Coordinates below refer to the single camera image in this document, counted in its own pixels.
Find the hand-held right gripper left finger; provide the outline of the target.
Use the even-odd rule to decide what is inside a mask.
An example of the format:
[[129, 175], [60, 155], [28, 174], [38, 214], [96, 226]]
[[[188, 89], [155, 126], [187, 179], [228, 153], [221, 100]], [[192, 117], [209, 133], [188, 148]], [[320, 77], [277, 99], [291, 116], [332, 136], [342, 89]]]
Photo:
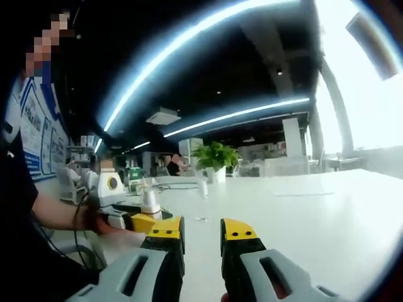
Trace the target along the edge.
[[179, 301], [183, 285], [184, 218], [158, 220], [141, 247], [101, 271], [68, 301]]

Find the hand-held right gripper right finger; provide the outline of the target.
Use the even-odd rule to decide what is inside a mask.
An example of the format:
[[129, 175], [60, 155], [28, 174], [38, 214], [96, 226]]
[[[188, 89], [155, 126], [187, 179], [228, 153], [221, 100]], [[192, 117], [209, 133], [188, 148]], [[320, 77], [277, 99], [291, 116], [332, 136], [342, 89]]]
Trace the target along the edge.
[[247, 223], [220, 221], [222, 277], [229, 301], [343, 301], [275, 249], [267, 249]]

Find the person's left hand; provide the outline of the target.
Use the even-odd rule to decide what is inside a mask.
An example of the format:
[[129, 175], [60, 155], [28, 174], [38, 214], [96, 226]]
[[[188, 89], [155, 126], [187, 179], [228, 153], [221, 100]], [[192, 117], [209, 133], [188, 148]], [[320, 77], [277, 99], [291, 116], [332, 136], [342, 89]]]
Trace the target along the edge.
[[87, 230], [91, 230], [98, 235], [107, 235], [111, 232], [109, 224], [105, 222], [105, 217], [98, 212], [99, 204], [96, 196], [99, 175], [90, 170], [86, 174], [88, 199], [84, 210], [84, 224]]

